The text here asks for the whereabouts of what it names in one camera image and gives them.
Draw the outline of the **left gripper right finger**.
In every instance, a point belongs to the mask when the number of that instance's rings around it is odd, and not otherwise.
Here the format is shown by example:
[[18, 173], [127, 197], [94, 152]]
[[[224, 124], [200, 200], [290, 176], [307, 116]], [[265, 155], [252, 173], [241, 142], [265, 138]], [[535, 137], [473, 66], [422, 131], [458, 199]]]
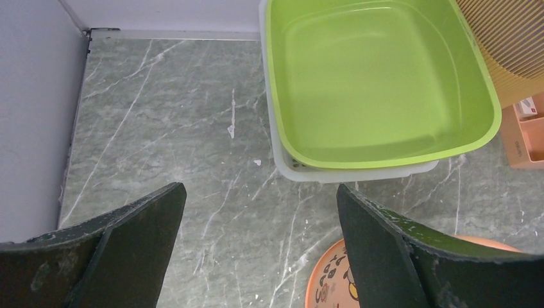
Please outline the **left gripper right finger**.
[[339, 221], [361, 307], [542, 307], [543, 256], [471, 243], [346, 185]]

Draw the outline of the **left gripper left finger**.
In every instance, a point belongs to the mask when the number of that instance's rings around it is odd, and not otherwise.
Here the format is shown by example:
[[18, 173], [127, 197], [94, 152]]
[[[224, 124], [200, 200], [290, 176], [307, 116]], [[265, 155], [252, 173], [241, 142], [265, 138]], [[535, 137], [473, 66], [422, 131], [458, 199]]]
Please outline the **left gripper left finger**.
[[1, 244], [2, 307], [155, 307], [182, 221], [180, 182], [80, 224]]

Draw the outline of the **large orange plastic bucket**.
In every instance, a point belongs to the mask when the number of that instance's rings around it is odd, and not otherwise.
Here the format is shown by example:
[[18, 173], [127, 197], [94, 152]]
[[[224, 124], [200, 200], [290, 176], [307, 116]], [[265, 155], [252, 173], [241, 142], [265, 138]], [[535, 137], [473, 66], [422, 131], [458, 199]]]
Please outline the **large orange plastic bucket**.
[[306, 307], [539, 307], [525, 255], [487, 239], [440, 232], [387, 237], [349, 256], [344, 241], [313, 269]]

